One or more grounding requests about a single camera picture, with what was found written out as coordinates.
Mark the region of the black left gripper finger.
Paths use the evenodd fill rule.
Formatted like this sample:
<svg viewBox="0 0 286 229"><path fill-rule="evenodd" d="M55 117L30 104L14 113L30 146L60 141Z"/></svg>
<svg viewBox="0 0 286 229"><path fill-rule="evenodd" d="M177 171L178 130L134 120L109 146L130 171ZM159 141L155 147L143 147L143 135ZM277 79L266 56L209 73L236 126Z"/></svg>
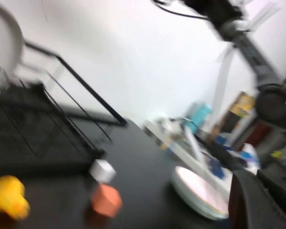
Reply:
<svg viewBox="0 0 286 229"><path fill-rule="evenodd" d="M232 229L286 229L286 189L264 173L233 173L228 202Z"/></svg>

